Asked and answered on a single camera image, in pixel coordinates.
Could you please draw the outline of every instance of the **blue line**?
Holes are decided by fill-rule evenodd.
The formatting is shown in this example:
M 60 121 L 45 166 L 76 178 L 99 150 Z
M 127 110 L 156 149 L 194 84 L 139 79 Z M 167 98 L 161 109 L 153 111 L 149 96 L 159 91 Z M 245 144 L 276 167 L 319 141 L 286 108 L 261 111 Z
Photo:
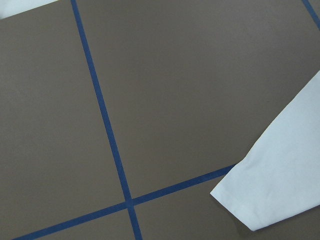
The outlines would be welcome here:
M 206 182 L 206 181 L 218 178 L 220 176 L 226 175 L 234 166 L 235 166 L 235 164 L 227 166 L 227 167 L 224 167 L 224 168 L 221 168 L 221 169 L 216 170 L 216 171 L 209 172 L 209 173 L 201 175 L 201 176 L 197 176 L 195 178 L 192 178 L 192 179 L 189 179 L 187 181 L 183 181 L 183 182 L 177 183 L 177 184 L 172 185 L 172 186 L 165 187 L 163 189 L 160 189 L 160 190 L 157 190 L 157 191 L 154 191 L 154 192 L 150 192 L 150 193 L 148 193 L 146 195 L 142 195 L 142 196 L 136 197 L 136 198 L 134 198 L 132 200 L 133 204 L 134 205 L 143 204 L 145 202 L 148 202 L 148 201 L 163 197 L 165 195 L 180 191 L 182 189 L 186 189 L 186 188 L 192 187 L 194 185 L 201 184 L 203 182 Z
M 309 14 L 311 15 L 313 21 L 317 25 L 318 29 L 320 30 L 320 19 L 318 15 L 316 14 L 314 8 L 311 6 L 309 0 L 302 0 L 305 8 L 308 10 Z
M 125 170 L 124 170 L 124 167 L 121 162 L 121 158 L 120 158 L 120 154 L 118 151 L 118 146 L 116 143 L 115 135 L 114 135 L 114 132 L 111 127 L 111 123 L 110 123 L 110 119 L 108 116 L 105 100 L 104 100 L 104 97 L 103 97 L 103 94 L 102 94 L 102 91 L 100 88 L 100 84 L 99 84 L 98 76 L 96 73 L 94 61 L 93 61 L 91 53 L 90 53 L 89 44 L 88 44 L 88 41 L 86 38 L 85 29 L 84 29 L 84 26 L 81 21 L 81 17 L 80 17 L 80 13 L 79 13 L 79 9 L 78 9 L 76 0 L 71 0 L 71 4 L 72 4 L 72 9 L 73 9 L 76 25 L 77 25 L 77 28 L 79 31 L 80 39 L 82 42 L 82 47 L 83 47 L 83 51 L 85 54 L 86 62 L 89 67 L 92 83 L 94 86 L 94 91 L 95 91 L 96 98 L 97 98 L 99 108 L 101 111 L 104 127 L 106 130 L 108 139 L 109 139 L 114 163 L 115 163 L 116 170 L 118 172 L 118 176 L 120 179 L 120 183 L 121 183 L 121 187 L 122 187 L 122 191 L 123 191 L 123 196 L 124 196 L 127 208 L 129 210 L 129 213 L 131 213 L 131 214 L 129 214 L 129 216 L 130 216 L 130 221 L 131 221 L 132 229 L 134 232 L 134 236 L 135 236 L 136 240 L 141 240 L 142 239 L 141 231 L 139 228 L 139 223 L 137 220 L 136 212 L 135 212 L 135 209 L 133 206 L 132 197 L 131 197 L 131 193 L 129 190 L 129 185 L 128 185 L 127 178 L 125 175 Z
M 122 203 L 119 203 L 119 204 L 116 204 L 116 205 L 109 206 L 107 208 L 101 209 L 99 211 L 95 211 L 95 212 L 92 212 L 92 213 L 89 213 L 89 214 L 86 214 L 86 215 L 83 215 L 83 216 L 80 216 L 80 217 L 77 217 L 77 218 L 62 222 L 62 223 L 59 223 L 59 224 L 54 225 L 54 226 L 50 226 L 50 227 L 44 228 L 42 230 L 29 233 L 27 235 L 14 238 L 13 240 L 33 240 L 33 239 L 37 239 L 37 238 L 40 238 L 40 237 L 43 237 L 43 236 L 46 236 L 46 235 L 49 235 L 49 234 L 53 234 L 53 233 L 59 232 L 61 230 L 65 230 L 65 229 L 74 227 L 74 226 L 79 225 L 79 224 L 83 224 L 83 223 L 89 222 L 89 221 L 94 220 L 94 219 L 98 219 L 98 218 L 104 217 L 104 216 L 109 215 L 109 214 L 113 214 L 115 212 L 124 210 L 126 208 L 127 208 L 126 207 L 126 203 L 122 202 Z

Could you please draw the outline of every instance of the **blue stripe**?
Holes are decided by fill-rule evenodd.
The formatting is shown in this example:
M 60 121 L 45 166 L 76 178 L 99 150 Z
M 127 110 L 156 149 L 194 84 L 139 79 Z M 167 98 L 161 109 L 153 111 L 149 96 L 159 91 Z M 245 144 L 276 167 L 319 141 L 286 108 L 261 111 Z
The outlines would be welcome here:
M 109 215 L 109 214 L 113 214 L 115 212 L 124 210 L 126 208 L 127 208 L 126 207 L 126 203 L 122 202 L 122 203 L 119 203 L 119 204 L 116 204 L 116 205 L 109 206 L 107 208 L 101 209 L 99 211 L 95 211 L 95 212 L 92 212 L 92 213 L 89 213 L 89 214 L 86 214 L 86 215 L 83 215 L 83 216 L 80 216 L 80 217 L 77 217 L 77 218 L 62 222 L 62 223 L 59 223 L 59 224 L 54 225 L 54 226 L 50 226 L 50 227 L 44 228 L 42 230 L 29 233 L 27 235 L 14 238 L 13 240 L 32 240 L 32 239 L 37 239 L 37 238 L 40 238 L 40 237 L 43 237 L 43 236 L 46 236 L 46 235 L 49 235 L 49 234 L 53 234 L 53 233 L 59 232 L 61 230 L 65 230 L 65 229 L 74 227 L 74 226 L 79 225 L 79 224 L 83 224 L 83 223 L 89 222 L 89 221 L 94 220 L 94 219 L 98 219 L 98 218 L 104 217 L 104 216 Z
M 131 193 L 130 193 L 130 190 L 129 190 L 129 186 L 128 186 L 127 178 L 126 178 L 126 175 L 125 175 L 124 167 L 123 167 L 122 162 L 121 162 L 121 158 L 120 158 L 120 154 L 119 154 L 119 151 L 118 151 L 118 146 L 117 146 L 117 143 L 116 143 L 114 132 L 113 132 L 112 127 L 111 127 L 111 123 L 110 123 L 109 115 L 108 115 L 108 112 L 107 112 L 105 100 L 104 100 L 104 97 L 103 97 L 103 94 L 102 94 L 102 91 L 101 91 L 101 88 L 100 88 L 100 84 L 99 84 L 99 80 L 98 80 L 98 77 L 97 77 L 94 61 L 93 61 L 91 53 L 90 53 L 89 44 L 88 44 L 88 41 L 87 41 L 87 38 L 86 38 L 84 26 L 83 26 L 82 21 L 81 21 L 81 17 L 80 17 L 80 13 L 79 13 L 79 9 L 78 9 L 76 0 L 71 0 L 71 4 L 72 4 L 72 9 L 73 9 L 76 25 L 78 27 L 80 39 L 81 39 L 81 42 L 82 42 L 82 47 L 83 47 L 83 50 L 84 50 L 86 62 L 87 62 L 88 67 L 89 67 L 92 83 L 93 83 L 93 86 L 94 86 L 94 91 L 95 91 L 96 98 L 97 98 L 97 101 L 98 101 L 98 104 L 99 104 L 99 108 L 100 108 L 100 112 L 101 112 L 101 115 L 102 115 L 104 127 L 105 127 L 105 130 L 106 130 L 108 139 L 109 139 L 112 155 L 113 155 L 113 158 L 114 158 L 114 163 L 115 163 L 116 170 L 117 170 L 117 173 L 118 173 L 118 176 L 119 176 L 119 179 L 120 179 L 120 183 L 121 183 L 124 199 L 125 199 L 125 202 L 127 204 L 128 209 L 131 209 L 130 213 L 133 216 L 133 217 L 130 217 L 130 220 L 131 220 L 131 225 L 132 225 L 132 228 L 133 228 L 134 236 L 135 236 L 136 240 L 140 240 L 140 239 L 142 239 L 141 231 L 140 231 L 140 228 L 139 228 L 139 224 L 138 224 L 138 220 L 137 220 L 137 217 L 136 217 L 135 209 L 134 209 L 134 206 L 133 206 L 133 203 L 132 203 Z
M 305 8 L 308 10 L 309 14 L 311 15 L 313 21 L 317 25 L 318 29 L 320 30 L 320 19 L 318 15 L 316 14 L 314 8 L 311 6 L 310 2 L 308 0 L 302 0 Z
M 234 166 L 235 166 L 235 164 L 221 168 L 216 171 L 209 172 L 209 173 L 201 175 L 201 176 L 197 176 L 195 178 L 177 183 L 172 186 L 165 187 L 163 189 L 148 193 L 146 195 L 136 197 L 132 200 L 133 204 L 134 205 L 143 204 L 143 203 L 151 201 L 153 199 L 157 199 L 157 198 L 163 197 L 165 195 L 180 191 L 182 189 L 186 189 L 186 188 L 192 187 L 194 185 L 201 184 L 203 182 L 221 177 L 223 175 L 226 175 Z

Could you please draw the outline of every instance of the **white cloth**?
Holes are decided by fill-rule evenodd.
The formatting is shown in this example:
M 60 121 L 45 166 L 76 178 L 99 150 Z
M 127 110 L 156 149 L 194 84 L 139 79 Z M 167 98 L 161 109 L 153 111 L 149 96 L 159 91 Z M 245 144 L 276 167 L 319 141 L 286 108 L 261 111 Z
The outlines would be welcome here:
M 252 231 L 320 205 L 320 72 L 210 194 Z
M 0 19 L 4 19 L 57 0 L 0 0 Z

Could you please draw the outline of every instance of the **white fabric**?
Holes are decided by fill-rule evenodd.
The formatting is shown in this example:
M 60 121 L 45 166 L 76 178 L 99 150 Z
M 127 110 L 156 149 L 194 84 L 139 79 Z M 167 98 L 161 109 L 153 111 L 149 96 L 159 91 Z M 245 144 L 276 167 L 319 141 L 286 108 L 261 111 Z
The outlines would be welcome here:
M 211 195 L 252 231 L 320 205 L 320 72 Z
M 0 0 L 0 19 L 4 19 L 57 0 Z

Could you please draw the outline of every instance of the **white napkin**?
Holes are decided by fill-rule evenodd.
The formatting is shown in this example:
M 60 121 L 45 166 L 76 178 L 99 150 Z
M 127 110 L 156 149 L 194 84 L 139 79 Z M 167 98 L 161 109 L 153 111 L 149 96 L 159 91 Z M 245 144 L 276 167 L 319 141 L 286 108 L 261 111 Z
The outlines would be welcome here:
M 210 194 L 252 231 L 320 205 L 320 71 Z
M 4 19 L 57 0 L 0 0 L 0 19 Z

